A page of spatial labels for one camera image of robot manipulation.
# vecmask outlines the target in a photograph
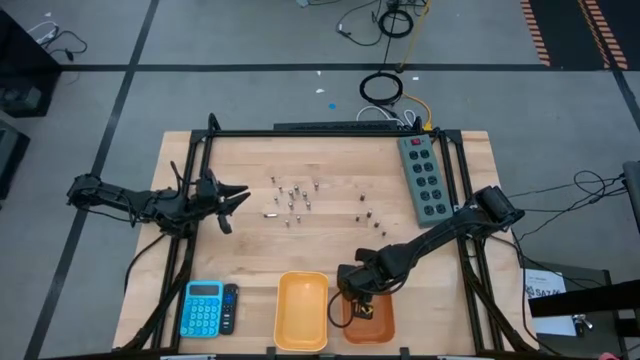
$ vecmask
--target yellow tray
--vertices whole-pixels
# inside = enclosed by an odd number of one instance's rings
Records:
[[[320,351],[327,345],[329,278],[289,271],[280,277],[273,341],[282,350]]]

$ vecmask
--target wooden tabletop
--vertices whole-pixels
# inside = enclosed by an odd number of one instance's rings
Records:
[[[175,187],[169,161],[184,168],[188,132],[164,135],[152,189]],[[499,185],[498,174],[486,132],[463,132],[473,190]],[[464,192],[455,148],[449,144],[460,202]],[[442,171],[439,144],[434,144]],[[194,169],[197,176],[199,160]],[[235,332],[215,339],[180,341],[185,353],[265,353],[273,341],[276,293],[280,276],[290,270],[318,271],[330,279],[330,295],[336,290],[338,264],[354,264],[359,247],[378,249],[407,242],[424,230],[416,224],[395,138],[216,138],[211,168],[226,184],[245,184],[251,196],[230,223],[233,233],[221,233],[215,216],[199,228],[192,280],[220,280],[240,287]],[[276,184],[270,177],[276,177]],[[320,189],[314,191],[313,183]],[[294,184],[309,193],[311,210],[297,199],[294,210],[287,206],[286,191]],[[277,186],[285,189],[279,194]],[[366,200],[359,200],[360,193]],[[273,200],[279,196],[280,204]],[[361,216],[373,209],[373,216]],[[263,213],[278,213],[264,218]],[[302,217],[298,224],[295,216]],[[284,220],[291,227],[287,228]],[[381,221],[379,228],[373,223]],[[158,236],[155,225],[144,225],[137,251]],[[498,236],[512,241],[507,234]],[[136,263],[115,335],[114,346],[130,340],[155,308],[160,294],[169,240],[163,240]],[[516,330],[537,347],[524,331],[521,296],[522,272],[514,250],[488,240],[489,262],[495,301]],[[486,313],[478,300],[485,346],[491,347]],[[342,330],[329,325],[329,342],[322,352],[337,354],[398,354],[409,347],[411,354],[474,354],[462,273],[455,242],[422,258],[405,287],[393,295],[396,333],[380,345],[352,345]],[[526,319],[532,329],[528,305]],[[339,302],[332,309],[341,319]],[[174,306],[167,315],[163,345],[169,344]]]

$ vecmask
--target metal frame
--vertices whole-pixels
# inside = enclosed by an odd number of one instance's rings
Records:
[[[460,166],[460,175],[462,179],[462,187],[464,189],[465,198],[469,198],[472,194],[471,187],[471,179],[469,177],[469,170],[466,162],[466,155],[464,151],[464,144],[462,141],[462,136],[460,130],[439,130],[435,129],[434,131],[423,131],[420,127],[420,124],[414,126],[413,129],[410,130],[398,130],[398,131],[375,131],[375,130],[290,130],[290,131],[274,131],[274,130],[244,130],[244,131],[224,131],[221,130],[220,127],[216,124],[216,128],[214,131],[211,130],[193,130],[191,132],[191,138],[189,141],[189,150],[187,154],[187,162],[185,166],[185,170],[183,173],[184,179],[190,181],[191,174],[193,172],[193,168],[195,165],[195,155],[198,145],[203,142],[205,144],[205,151],[203,153],[202,162],[200,164],[200,173],[202,174],[209,166],[209,159],[211,155],[211,148],[214,137],[402,137],[402,136],[411,136],[411,135],[424,135],[427,134],[432,138],[435,138],[440,141],[440,147],[442,151],[443,158],[443,167],[445,178],[447,180],[447,187],[449,192],[449,197],[451,199],[451,205],[453,207],[457,207],[458,205],[458,197],[455,186],[455,178],[453,175],[453,167],[451,165],[451,154],[449,151],[449,142],[452,142],[455,145],[457,160]],[[162,292],[161,297],[165,296],[169,293],[169,289],[174,284],[173,274],[176,269],[177,255],[178,249],[180,245],[180,241],[182,239],[173,238],[171,240],[171,245],[169,248],[169,253],[167,255],[167,264],[165,266],[165,273],[162,284]],[[188,239],[187,241],[187,250],[185,252],[185,260],[182,266],[188,266],[187,279],[190,278],[190,274],[192,271],[192,262],[193,262],[193,253],[195,251],[196,241],[197,241],[197,228],[194,232],[194,235]],[[458,251],[461,260],[461,265],[464,261],[468,261],[469,253],[467,250],[467,239],[464,237],[458,238]],[[486,257],[484,254],[483,247],[480,244],[476,244],[476,256],[478,258],[478,270],[480,273],[480,278],[482,281],[482,285],[488,290],[491,295],[491,299],[493,299],[493,295],[491,292],[491,281],[487,266]],[[176,306],[176,316],[175,319],[179,319],[181,317],[182,305],[184,302],[184,289],[185,286],[182,286],[178,295],[178,302]],[[467,299],[467,306],[469,309],[469,320],[471,332],[474,340],[474,347],[476,351],[476,355],[480,356],[491,356],[494,358],[539,358],[540,354],[528,354],[528,353],[516,353],[516,352],[505,352],[502,346],[502,336],[500,330],[496,326],[495,322],[491,317],[488,318],[489,326],[491,330],[491,337],[494,344],[494,350],[488,350],[484,346],[484,339],[482,335],[482,328],[480,325],[480,319],[478,314],[478,306],[475,299],[475,293],[473,289],[465,282],[465,294]],[[119,349],[111,353],[104,354],[88,354],[81,356],[73,356],[73,357],[63,357],[57,359],[159,359],[164,356],[165,359],[168,359],[167,356],[170,355],[178,355],[179,354],[179,345],[180,345],[180,336],[179,336],[179,321],[174,321],[173,330],[171,334],[171,342],[169,347],[162,348],[161,340],[165,327],[165,313],[162,313],[158,322],[155,325],[155,329],[153,332],[153,337],[151,339],[151,348],[148,350],[140,350],[134,348],[125,348]],[[243,360],[243,359],[267,359],[273,360],[276,358],[276,351],[274,347],[268,347],[265,349],[264,355],[258,354],[216,354],[215,358],[217,360],[224,359],[234,359],[234,360]],[[333,355],[333,354],[321,354],[321,355],[277,355],[278,359],[429,359],[434,360],[438,359],[438,356],[433,355],[410,355],[408,348],[400,348],[399,353],[397,355]],[[194,357],[193,360],[200,360],[199,357]]]

